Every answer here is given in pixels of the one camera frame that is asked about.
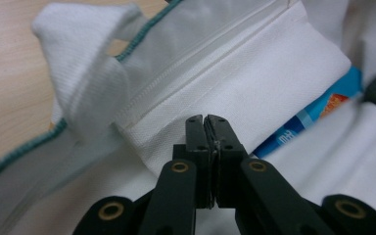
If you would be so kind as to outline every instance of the teal stitching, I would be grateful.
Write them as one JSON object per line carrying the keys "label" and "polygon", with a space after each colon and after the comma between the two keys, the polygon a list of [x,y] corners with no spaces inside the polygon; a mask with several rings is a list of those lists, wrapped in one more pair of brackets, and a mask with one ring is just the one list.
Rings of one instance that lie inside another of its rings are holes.
{"label": "teal stitching", "polygon": [[148,34],[148,31],[153,26],[155,26],[155,24],[160,22],[164,16],[166,16],[173,8],[175,8],[182,1],[183,0],[170,1],[169,5],[167,5],[163,10],[161,10],[153,18],[151,18],[145,25],[143,25],[143,27],[140,29],[137,35],[129,42],[129,44],[124,49],[124,51],[120,53],[118,56],[116,56],[116,59],[119,62],[122,62],[127,56],[129,56],[136,49],[136,47],[143,41],[146,34]]}
{"label": "teal stitching", "polygon": [[[121,62],[125,58],[127,58],[135,49],[136,47],[143,41],[146,34],[148,34],[149,30],[155,26],[158,22],[160,22],[164,16],[166,16],[174,7],[176,7],[180,2],[183,0],[173,0],[167,5],[163,10],[161,10],[157,15],[155,15],[152,19],[150,19],[137,33],[137,35],[131,40],[129,45],[124,49],[124,51],[116,56],[116,59]],[[31,152],[32,150],[40,147],[41,145],[57,138],[66,128],[67,123],[64,119],[60,120],[57,125],[47,133],[44,133],[29,142],[24,143],[19,148],[15,149],[13,152],[9,153],[2,159],[0,159],[0,173],[9,165],[20,159],[25,154]]]}
{"label": "teal stitching", "polygon": [[24,143],[18,147],[13,152],[9,153],[2,159],[0,159],[0,172],[2,172],[10,164],[14,163],[16,160],[20,159],[23,155],[29,153],[30,151],[36,149],[44,143],[57,138],[63,130],[67,127],[67,123],[64,119],[61,119],[54,128],[38,137],[35,137],[29,142]]}

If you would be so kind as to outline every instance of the white tote bag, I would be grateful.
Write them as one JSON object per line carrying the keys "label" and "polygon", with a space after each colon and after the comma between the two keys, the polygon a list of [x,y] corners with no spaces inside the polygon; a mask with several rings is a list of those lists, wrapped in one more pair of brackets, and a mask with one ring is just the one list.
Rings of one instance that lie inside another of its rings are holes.
{"label": "white tote bag", "polygon": [[[138,199],[155,187],[172,146],[185,142],[185,119],[194,115],[227,118],[251,153],[348,71],[337,37],[328,37],[332,23],[322,19],[313,21],[315,29],[303,3],[287,0],[173,0],[149,21],[133,4],[47,6],[32,29],[62,118],[0,160],[0,234],[72,234],[98,200]],[[110,57],[115,39],[129,44]],[[347,109],[375,114],[373,105],[352,105]],[[335,167],[322,167],[329,156],[316,148],[326,153],[345,138],[328,129],[328,121],[345,115],[356,118],[338,111],[267,158],[316,203],[340,191],[336,177],[322,175]],[[344,131],[352,120],[342,118]],[[323,148],[316,131],[331,143]],[[285,155],[298,158],[306,150],[296,146],[312,139],[319,142],[306,155],[313,161],[290,163]],[[325,178],[335,181],[322,189]],[[362,189],[354,188],[350,193]],[[238,233],[233,210],[197,212],[196,234]]]}

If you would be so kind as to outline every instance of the white fabric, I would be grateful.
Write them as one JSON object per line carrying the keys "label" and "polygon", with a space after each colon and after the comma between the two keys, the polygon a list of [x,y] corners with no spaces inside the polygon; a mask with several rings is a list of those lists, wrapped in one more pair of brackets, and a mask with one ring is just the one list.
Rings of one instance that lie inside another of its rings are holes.
{"label": "white fabric", "polygon": [[[229,119],[251,152],[349,67],[338,48],[348,37],[337,32],[350,25],[337,25],[343,16],[346,23],[347,9],[316,23],[307,8],[322,34],[300,2],[186,0],[119,63],[106,51],[114,38],[132,38],[146,21],[137,7],[49,5],[33,30],[69,129],[0,174],[0,234],[71,234],[97,200],[140,197],[155,186],[193,115]],[[369,16],[376,16],[372,9]],[[357,35],[370,35],[374,19]],[[365,45],[376,45],[368,38]],[[370,120],[376,122],[375,106],[348,103],[268,159],[316,203],[343,191],[376,207],[376,125]],[[370,193],[358,179],[369,180]],[[196,234],[238,234],[233,211],[198,211]]]}

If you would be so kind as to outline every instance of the teal piping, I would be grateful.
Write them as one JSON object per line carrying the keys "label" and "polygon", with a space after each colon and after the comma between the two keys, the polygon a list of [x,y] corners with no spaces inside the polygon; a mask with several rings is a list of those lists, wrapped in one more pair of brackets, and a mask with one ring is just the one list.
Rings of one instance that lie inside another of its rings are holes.
{"label": "teal piping", "polygon": [[[121,62],[132,54],[136,47],[143,41],[145,36],[148,34],[149,30],[160,22],[164,16],[166,16],[173,8],[175,8],[182,0],[173,0],[167,5],[163,10],[151,18],[143,27],[140,29],[138,34],[129,42],[127,47],[116,56],[116,59]],[[9,165],[13,164],[20,158],[22,158],[27,153],[40,147],[43,144],[57,138],[65,129],[67,129],[67,123],[64,119],[60,120],[57,125],[50,131],[24,143],[5,157],[0,159],[0,173],[5,170]]]}

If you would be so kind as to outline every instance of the wooden surface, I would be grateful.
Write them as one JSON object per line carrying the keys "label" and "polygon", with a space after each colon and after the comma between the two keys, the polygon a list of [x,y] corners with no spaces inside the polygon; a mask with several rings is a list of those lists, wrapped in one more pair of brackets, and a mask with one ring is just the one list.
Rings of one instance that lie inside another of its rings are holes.
{"label": "wooden surface", "polygon": [[[47,131],[53,91],[46,62],[30,24],[51,1],[0,0],[0,157]],[[130,1],[68,1],[115,5]],[[150,18],[164,0],[136,2]]]}

